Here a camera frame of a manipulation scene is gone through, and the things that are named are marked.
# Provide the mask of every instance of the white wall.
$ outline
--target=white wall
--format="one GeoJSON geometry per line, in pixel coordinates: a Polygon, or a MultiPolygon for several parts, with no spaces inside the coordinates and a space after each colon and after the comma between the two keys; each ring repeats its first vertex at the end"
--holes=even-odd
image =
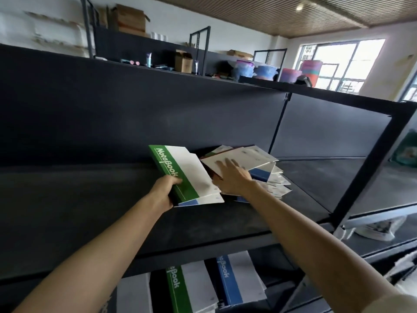
{"type": "MultiPolygon", "coordinates": [[[[270,35],[156,0],[92,0],[92,2],[97,5],[114,5],[117,2],[143,10],[151,20],[146,23],[146,31],[166,35],[168,41],[173,43],[187,42],[190,33],[210,25],[209,51],[234,49],[253,54],[255,50],[271,49],[270,46],[274,45],[270,35]]],[[[30,11],[83,22],[80,0],[0,0],[0,10],[11,13],[30,11]]],[[[205,35],[201,36],[200,47],[204,47],[205,35]]]]}
{"type": "Polygon", "coordinates": [[[346,40],[385,38],[360,95],[397,100],[417,62],[417,22],[347,32],[298,37],[288,40],[284,68],[293,68],[300,46],[346,40]]]}

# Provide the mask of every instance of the ceiling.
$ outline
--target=ceiling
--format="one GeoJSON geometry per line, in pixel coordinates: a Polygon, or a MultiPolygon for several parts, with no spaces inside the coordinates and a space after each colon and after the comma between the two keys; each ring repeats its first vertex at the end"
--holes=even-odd
{"type": "Polygon", "coordinates": [[[288,38],[417,20],[417,0],[159,1],[288,38]]]}

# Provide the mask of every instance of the left hand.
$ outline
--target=left hand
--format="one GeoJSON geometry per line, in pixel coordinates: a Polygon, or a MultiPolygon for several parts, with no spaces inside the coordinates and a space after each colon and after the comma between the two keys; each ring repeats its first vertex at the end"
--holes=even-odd
{"type": "Polygon", "coordinates": [[[172,208],[172,202],[168,198],[168,194],[174,184],[180,184],[182,179],[173,176],[165,175],[156,180],[154,186],[149,191],[149,195],[155,204],[155,207],[161,210],[162,213],[172,208]]]}

